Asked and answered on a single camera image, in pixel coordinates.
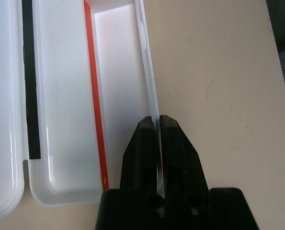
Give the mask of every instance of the white plastic container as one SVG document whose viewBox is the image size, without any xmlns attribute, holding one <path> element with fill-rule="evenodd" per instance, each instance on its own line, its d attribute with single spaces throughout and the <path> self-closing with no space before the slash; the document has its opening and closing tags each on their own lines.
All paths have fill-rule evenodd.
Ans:
<svg viewBox="0 0 285 230">
<path fill-rule="evenodd" d="M 30 160 L 22 3 L 0 0 L 0 219 L 22 197 L 23 160 L 41 205 L 99 203 L 119 187 L 137 123 L 159 117 L 143 1 L 89 4 L 33 0 L 41 159 Z"/>
</svg>

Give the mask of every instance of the black rubber seal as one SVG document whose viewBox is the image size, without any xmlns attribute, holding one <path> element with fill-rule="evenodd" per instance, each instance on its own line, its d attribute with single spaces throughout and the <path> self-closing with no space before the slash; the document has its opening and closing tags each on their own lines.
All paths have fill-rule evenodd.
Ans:
<svg viewBox="0 0 285 230">
<path fill-rule="evenodd" d="M 22 0 L 23 58 L 29 158 L 40 159 L 32 0 Z"/>
</svg>

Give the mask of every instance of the beige table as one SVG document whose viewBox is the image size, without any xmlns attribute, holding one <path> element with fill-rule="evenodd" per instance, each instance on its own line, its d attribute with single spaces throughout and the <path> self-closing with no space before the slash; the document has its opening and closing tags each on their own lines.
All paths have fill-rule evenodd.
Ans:
<svg viewBox="0 0 285 230">
<path fill-rule="evenodd" d="M 265 0 L 145 6 L 160 112 L 198 150 L 209 187 L 242 189 L 261 229 L 285 229 L 285 85 Z M 27 185 L 0 230 L 91 230 L 97 211 L 41 207 Z"/>
</svg>

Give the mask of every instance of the container lid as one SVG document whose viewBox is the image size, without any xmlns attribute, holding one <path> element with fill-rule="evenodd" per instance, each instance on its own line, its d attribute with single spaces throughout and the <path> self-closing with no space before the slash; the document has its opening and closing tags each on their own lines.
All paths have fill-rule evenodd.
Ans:
<svg viewBox="0 0 285 230">
<path fill-rule="evenodd" d="M 17 1 L 0 0 L 0 218 L 23 190 L 22 44 Z"/>
<path fill-rule="evenodd" d="M 34 21 L 39 157 L 28 148 L 31 115 L 25 97 L 32 86 L 25 91 L 31 72 L 24 67 L 31 47 L 23 38 L 24 3 Z M 0 0 L 0 219 L 23 195 L 23 160 L 28 160 L 31 191 L 41 205 L 99 203 L 101 171 L 83 1 Z"/>
</svg>

